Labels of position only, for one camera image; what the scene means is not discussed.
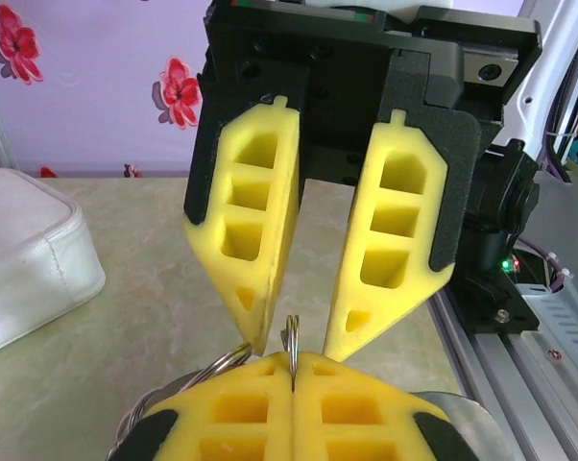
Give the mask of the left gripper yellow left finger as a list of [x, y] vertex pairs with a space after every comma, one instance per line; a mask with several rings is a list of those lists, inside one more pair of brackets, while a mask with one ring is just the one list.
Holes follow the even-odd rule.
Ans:
[[108, 461], [293, 461], [285, 352], [155, 403]]

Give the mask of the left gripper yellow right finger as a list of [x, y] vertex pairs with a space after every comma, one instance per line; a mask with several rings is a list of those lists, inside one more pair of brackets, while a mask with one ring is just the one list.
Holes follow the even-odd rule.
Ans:
[[295, 461], [479, 461], [438, 406], [314, 352], [299, 355]]

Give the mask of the white zip pouch case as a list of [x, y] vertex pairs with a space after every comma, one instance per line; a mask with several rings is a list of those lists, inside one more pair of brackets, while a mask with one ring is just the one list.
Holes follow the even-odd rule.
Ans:
[[0, 168], [0, 350], [90, 301], [105, 283], [82, 208]]

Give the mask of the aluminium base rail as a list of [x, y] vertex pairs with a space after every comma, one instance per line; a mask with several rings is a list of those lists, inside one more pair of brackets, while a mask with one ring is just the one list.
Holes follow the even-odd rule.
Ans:
[[451, 302], [429, 306], [462, 392], [494, 417], [515, 461], [578, 461], [578, 367], [540, 320], [521, 334], [463, 331]]

